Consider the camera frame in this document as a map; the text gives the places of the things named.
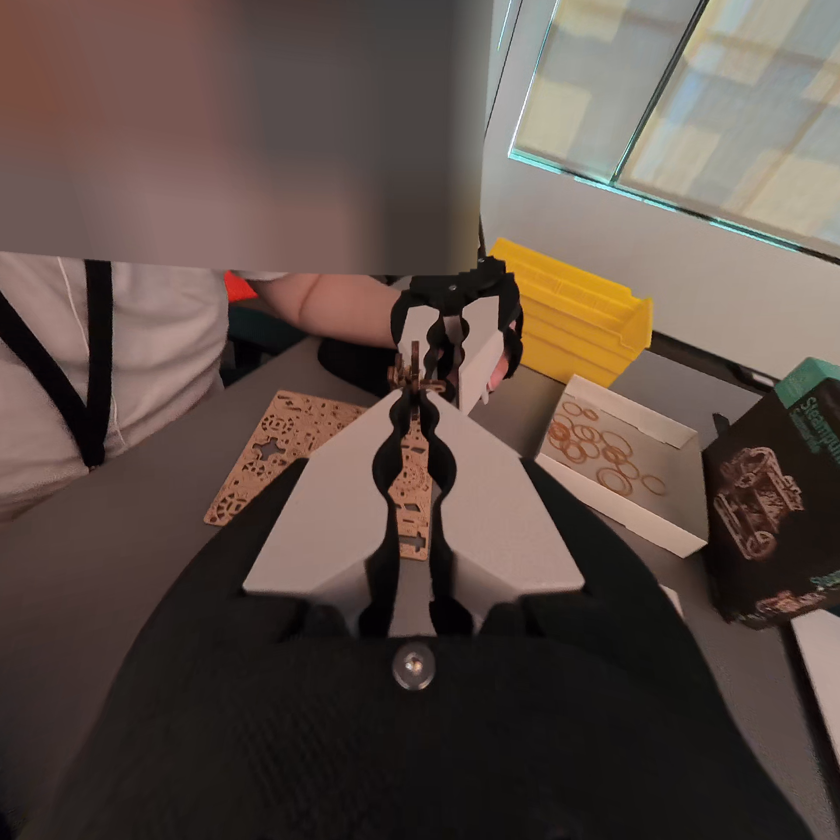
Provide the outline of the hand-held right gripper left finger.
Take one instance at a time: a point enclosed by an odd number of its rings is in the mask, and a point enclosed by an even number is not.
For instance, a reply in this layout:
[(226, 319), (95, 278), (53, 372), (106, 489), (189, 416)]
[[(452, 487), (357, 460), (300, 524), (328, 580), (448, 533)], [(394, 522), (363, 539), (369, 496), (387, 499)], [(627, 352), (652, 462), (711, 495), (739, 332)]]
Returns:
[(357, 634), (389, 633), (400, 549), (388, 492), (410, 421), (410, 391), (393, 391), (306, 460), (246, 593), (333, 606)]

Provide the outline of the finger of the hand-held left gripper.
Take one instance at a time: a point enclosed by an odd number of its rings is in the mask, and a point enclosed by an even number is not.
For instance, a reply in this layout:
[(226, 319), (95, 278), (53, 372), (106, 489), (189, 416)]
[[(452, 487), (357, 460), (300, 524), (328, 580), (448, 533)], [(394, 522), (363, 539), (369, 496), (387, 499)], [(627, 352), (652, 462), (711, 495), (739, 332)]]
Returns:
[(500, 300), (482, 297), (458, 316), (447, 316), (446, 333), (454, 347), (448, 379), (456, 388), (457, 407), (468, 415), (479, 401), (487, 403), (489, 385), (504, 350), (504, 327), (499, 325)]
[(406, 361), (414, 340), (419, 341), (425, 375), (447, 380), (454, 363), (454, 344), (448, 336), (446, 319), (439, 310), (426, 305), (407, 310), (399, 339), (399, 353)]

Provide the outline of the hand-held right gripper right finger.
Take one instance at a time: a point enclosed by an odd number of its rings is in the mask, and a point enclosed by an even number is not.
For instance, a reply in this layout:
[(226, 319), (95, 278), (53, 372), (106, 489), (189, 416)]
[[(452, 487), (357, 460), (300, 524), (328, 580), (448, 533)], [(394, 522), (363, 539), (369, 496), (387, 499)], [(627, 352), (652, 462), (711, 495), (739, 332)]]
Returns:
[(578, 592), (584, 577), (520, 455), (440, 395), (420, 397), (433, 504), (429, 615), (436, 634), (473, 634), (525, 595)]

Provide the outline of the small wooden model assembly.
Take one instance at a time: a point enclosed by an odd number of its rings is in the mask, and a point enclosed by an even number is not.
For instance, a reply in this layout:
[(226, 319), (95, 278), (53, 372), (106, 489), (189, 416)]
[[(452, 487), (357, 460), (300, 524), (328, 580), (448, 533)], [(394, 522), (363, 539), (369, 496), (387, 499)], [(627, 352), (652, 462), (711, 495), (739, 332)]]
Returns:
[(410, 353), (405, 360), (402, 353), (396, 353), (394, 363), (388, 369), (387, 381), (392, 391), (407, 391), (411, 397), (411, 420), (419, 418), (419, 395), (422, 392), (434, 392), (447, 402), (456, 398), (455, 385), (449, 380), (439, 380), (425, 375), (422, 365), (419, 341), (410, 345)]

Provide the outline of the laser-cut wooden parts sheet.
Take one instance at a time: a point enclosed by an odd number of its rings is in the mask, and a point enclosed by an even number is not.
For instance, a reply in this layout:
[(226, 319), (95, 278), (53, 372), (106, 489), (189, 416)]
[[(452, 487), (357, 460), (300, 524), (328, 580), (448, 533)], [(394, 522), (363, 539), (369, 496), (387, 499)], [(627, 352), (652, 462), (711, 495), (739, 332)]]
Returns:
[[(295, 460), (310, 456), (364, 411), (346, 402), (277, 392), (206, 510), (205, 524), (228, 524)], [(428, 559), (433, 482), (427, 472), (427, 452), (427, 440), (415, 416), (402, 438), (402, 471), (389, 489), (404, 560)]]

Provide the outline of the black model kit box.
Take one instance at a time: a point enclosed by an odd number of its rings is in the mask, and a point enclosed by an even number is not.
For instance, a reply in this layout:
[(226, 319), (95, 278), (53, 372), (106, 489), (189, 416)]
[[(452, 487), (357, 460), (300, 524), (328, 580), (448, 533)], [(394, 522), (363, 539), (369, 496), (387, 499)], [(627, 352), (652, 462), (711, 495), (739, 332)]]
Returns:
[(838, 614), (839, 368), (808, 358), (702, 452), (710, 601), (729, 624)]

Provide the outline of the person's left hand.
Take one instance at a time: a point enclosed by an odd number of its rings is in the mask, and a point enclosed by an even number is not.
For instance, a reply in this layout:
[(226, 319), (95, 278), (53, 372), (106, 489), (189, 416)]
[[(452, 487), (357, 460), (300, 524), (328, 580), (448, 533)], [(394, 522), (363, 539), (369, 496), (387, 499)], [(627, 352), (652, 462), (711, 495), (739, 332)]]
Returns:
[(509, 379), (516, 372), (522, 358), (522, 318), (510, 322), (502, 334), (503, 351), (499, 361), (490, 375), (487, 392), (493, 393), (505, 379)]

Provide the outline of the black wrist rest pad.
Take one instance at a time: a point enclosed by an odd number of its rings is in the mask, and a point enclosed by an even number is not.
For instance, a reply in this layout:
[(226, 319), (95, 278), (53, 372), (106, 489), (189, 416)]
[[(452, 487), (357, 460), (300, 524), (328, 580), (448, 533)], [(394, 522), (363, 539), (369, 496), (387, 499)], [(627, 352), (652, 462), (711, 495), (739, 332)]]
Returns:
[(318, 348), (318, 362), (325, 371), (376, 398), (383, 398), (391, 391), (388, 373), (395, 358), (395, 349), (337, 339), (322, 339)]

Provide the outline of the yellow plastic bin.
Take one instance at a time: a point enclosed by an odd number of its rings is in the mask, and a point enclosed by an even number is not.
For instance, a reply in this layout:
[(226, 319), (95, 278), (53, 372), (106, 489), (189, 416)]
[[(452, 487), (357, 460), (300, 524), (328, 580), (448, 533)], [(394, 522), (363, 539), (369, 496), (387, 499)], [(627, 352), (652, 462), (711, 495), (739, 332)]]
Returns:
[(652, 299), (505, 238), (489, 255), (518, 283), (521, 363), (530, 370), (561, 383), (578, 375), (610, 387), (649, 348)]

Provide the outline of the white cardboard tray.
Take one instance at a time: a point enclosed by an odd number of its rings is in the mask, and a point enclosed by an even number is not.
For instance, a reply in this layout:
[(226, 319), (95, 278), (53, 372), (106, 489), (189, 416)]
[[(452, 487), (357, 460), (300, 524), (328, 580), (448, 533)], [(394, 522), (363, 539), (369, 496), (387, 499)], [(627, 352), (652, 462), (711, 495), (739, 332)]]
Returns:
[(583, 470), (562, 466), (549, 456), (546, 435), (551, 419), (535, 461), (579, 501), (659, 548), (687, 558), (705, 547), (709, 521), (698, 433), (578, 375), (566, 384), (557, 405), (563, 398), (592, 404), (616, 417), (620, 431), (640, 444), (643, 468), (663, 477), (669, 494), (656, 498), (643, 492), (622, 498)]

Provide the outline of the pile of rubber bands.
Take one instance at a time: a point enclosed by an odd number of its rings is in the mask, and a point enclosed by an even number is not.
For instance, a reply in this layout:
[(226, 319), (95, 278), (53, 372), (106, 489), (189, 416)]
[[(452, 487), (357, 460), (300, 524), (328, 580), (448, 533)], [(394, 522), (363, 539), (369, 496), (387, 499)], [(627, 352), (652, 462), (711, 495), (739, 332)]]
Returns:
[(549, 456), (562, 466), (583, 470), (600, 487), (622, 498), (645, 492), (665, 498), (665, 479), (642, 466), (640, 444), (621, 432), (619, 420), (587, 402), (563, 398), (549, 422)]

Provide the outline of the window with blind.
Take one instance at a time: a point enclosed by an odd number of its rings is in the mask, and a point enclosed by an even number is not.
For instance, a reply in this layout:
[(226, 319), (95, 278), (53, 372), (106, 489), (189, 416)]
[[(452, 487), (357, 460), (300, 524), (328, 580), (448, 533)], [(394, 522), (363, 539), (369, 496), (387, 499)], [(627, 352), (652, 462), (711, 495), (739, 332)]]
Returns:
[(510, 157), (838, 262), (838, 1), (552, 12)]

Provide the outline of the white board stand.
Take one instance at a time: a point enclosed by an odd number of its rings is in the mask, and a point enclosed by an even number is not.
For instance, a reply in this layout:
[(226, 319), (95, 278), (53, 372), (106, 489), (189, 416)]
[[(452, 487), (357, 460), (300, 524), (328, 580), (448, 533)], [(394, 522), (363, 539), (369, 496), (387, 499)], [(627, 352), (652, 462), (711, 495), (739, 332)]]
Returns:
[(834, 759), (838, 762), (839, 607), (797, 617), (792, 629)]

